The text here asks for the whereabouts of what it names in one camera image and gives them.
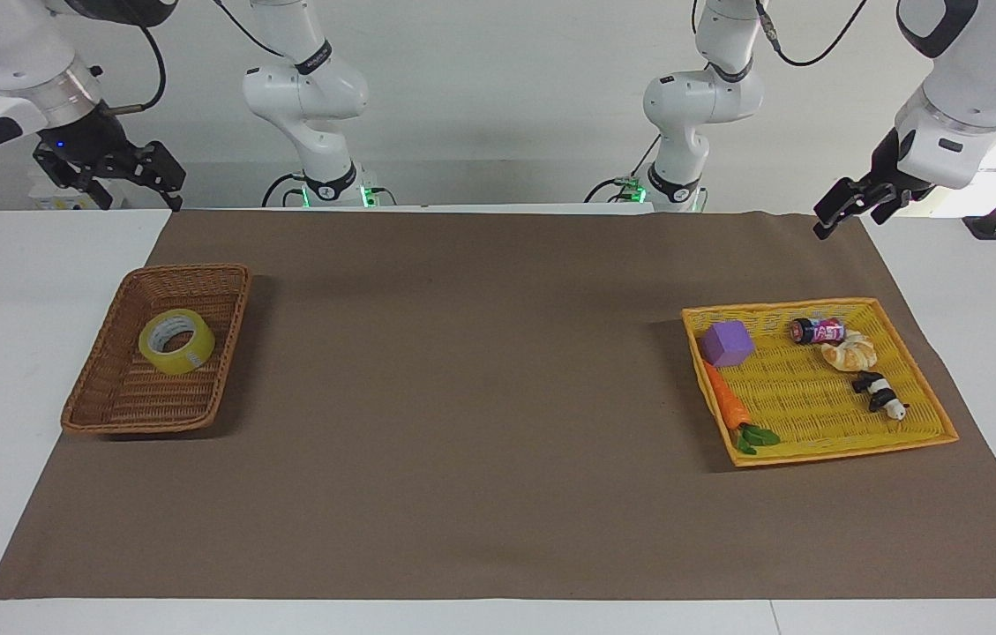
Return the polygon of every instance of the toy panda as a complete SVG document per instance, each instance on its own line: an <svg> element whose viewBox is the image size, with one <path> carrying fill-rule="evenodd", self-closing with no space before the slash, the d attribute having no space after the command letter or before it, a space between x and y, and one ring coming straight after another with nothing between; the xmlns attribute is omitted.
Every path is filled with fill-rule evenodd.
<svg viewBox="0 0 996 635"><path fill-rule="evenodd" d="M889 387L889 382L880 373L869 373L869 371L862 370L861 373L857 374L857 379L851 382L851 385L854 387L854 392L870 393L870 411L872 413L877 413L878 409L884 409L890 419L900 422L905 418L906 407L909 407L908 403L902 403L901 399L897 399L894 389Z"/></svg>

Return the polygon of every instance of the basket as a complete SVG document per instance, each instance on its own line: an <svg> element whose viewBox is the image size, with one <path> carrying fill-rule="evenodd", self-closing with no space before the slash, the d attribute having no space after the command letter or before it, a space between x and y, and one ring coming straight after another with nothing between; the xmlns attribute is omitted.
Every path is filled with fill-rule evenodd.
<svg viewBox="0 0 996 635"><path fill-rule="evenodd" d="M905 421L892 421L881 410L870 413L869 395L855 393L851 386L856 374L833 369L821 356L819 345L791 341L790 322L808 317L841 318L849 330L872 339L878 353L872 370L885 375L898 398L909 403ZM860 457L952 443L958 438L925 375L873 298L710 306L682 310L682 320L698 385L737 467ZM756 350L740 365L720 369L721 377L748 407L755 425L774 431L783 441L756 447L755 455L736 449L734 433L721 421L702 366L700 337L712 323L726 320L744 322Z"/></svg>
<svg viewBox="0 0 996 635"><path fill-rule="evenodd" d="M172 433L211 425L249 290L251 273L243 265L147 266L126 274L63 407L63 429ZM170 309L195 310L215 334L207 362L175 377L155 369L138 351L144 325Z"/></svg>

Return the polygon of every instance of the roll of yellow tape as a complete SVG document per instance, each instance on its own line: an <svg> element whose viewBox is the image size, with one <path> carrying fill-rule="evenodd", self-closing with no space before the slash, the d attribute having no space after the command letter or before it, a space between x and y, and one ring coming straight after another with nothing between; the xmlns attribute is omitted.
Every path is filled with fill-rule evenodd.
<svg viewBox="0 0 996 635"><path fill-rule="evenodd" d="M186 345L166 351L168 340L191 333ZM215 334L195 310L166 310L148 321L138 343L141 354L162 373L183 375L203 366L215 350Z"/></svg>

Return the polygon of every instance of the brown table mat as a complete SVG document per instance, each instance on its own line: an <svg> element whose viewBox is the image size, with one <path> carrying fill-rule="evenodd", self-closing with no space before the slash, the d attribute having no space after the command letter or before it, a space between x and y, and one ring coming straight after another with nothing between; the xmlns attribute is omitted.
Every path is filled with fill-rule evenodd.
<svg viewBox="0 0 996 635"><path fill-rule="evenodd" d="M0 598L996 596L995 458L857 222L184 212L150 257L222 261L218 421L63 435ZM735 470L678 311L842 296L961 442Z"/></svg>

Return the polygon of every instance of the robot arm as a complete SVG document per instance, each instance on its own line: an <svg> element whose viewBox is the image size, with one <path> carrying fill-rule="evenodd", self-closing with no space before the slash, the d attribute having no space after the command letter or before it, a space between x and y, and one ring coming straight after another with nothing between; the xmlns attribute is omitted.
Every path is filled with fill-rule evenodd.
<svg viewBox="0 0 996 635"><path fill-rule="evenodd" d="M131 144L101 97L97 72L54 28L52 11L124 24L159 24L175 1L0 0L0 146L26 134L41 141L34 159L56 185L89 193L102 208L113 198L95 178L126 178L159 192L172 209L184 172L158 141Z"/></svg>
<svg viewBox="0 0 996 635"><path fill-rule="evenodd" d="M251 0L261 40L288 60L250 69L243 95L251 112L297 149L313 204L364 205L364 172L333 123L360 116L368 83L333 53L311 0Z"/></svg>
<svg viewBox="0 0 996 635"><path fill-rule="evenodd" d="M936 185L964 188L996 141L996 1L900 0L897 24L932 72L898 111L867 176L841 178L815 206L820 238L867 210L881 224Z"/></svg>
<svg viewBox="0 0 996 635"><path fill-rule="evenodd" d="M707 67L672 73L647 88L643 111L662 143L641 183L659 212L684 209L698 191L708 157L698 126L745 119L760 109L764 87L753 70L759 25L755 0L707 0L696 37Z"/></svg>

